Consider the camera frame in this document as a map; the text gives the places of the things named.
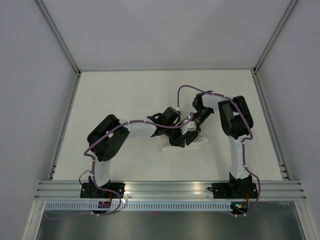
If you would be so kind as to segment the white cloth napkin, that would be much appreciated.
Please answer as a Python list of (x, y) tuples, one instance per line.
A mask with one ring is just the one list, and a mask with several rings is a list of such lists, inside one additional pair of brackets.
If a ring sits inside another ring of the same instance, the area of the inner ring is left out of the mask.
[(169, 142), (169, 138), (167, 136), (159, 136), (156, 140), (157, 146), (162, 153), (169, 153), (173, 151), (187, 150), (192, 148), (197, 148), (199, 146), (207, 145), (210, 141), (209, 139), (203, 135), (202, 133), (189, 145), (185, 144), (184, 147), (180, 146), (172, 146)]

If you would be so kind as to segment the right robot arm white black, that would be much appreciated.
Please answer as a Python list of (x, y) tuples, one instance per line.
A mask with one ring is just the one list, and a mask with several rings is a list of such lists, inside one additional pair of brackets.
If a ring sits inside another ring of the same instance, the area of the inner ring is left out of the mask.
[(229, 98), (213, 92), (198, 93), (192, 106), (196, 110), (192, 119), (196, 129), (184, 134), (185, 144), (190, 145), (199, 136), (201, 125), (217, 111), (231, 151), (228, 192), (231, 196), (239, 198), (246, 191), (251, 191), (253, 189), (252, 175), (245, 169), (244, 162), (246, 161), (245, 141), (253, 138), (254, 122), (245, 98), (242, 95)]

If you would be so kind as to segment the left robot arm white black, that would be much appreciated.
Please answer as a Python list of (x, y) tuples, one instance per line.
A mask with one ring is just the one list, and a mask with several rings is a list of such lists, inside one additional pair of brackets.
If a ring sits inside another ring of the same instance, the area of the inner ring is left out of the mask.
[(181, 120), (181, 114), (172, 107), (139, 120), (123, 120), (108, 115), (87, 137), (89, 144), (83, 155), (92, 159), (91, 191), (98, 198), (109, 193), (110, 165), (128, 139), (138, 137), (172, 137), (175, 133), (185, 134), (192, 122), (193, 114)]

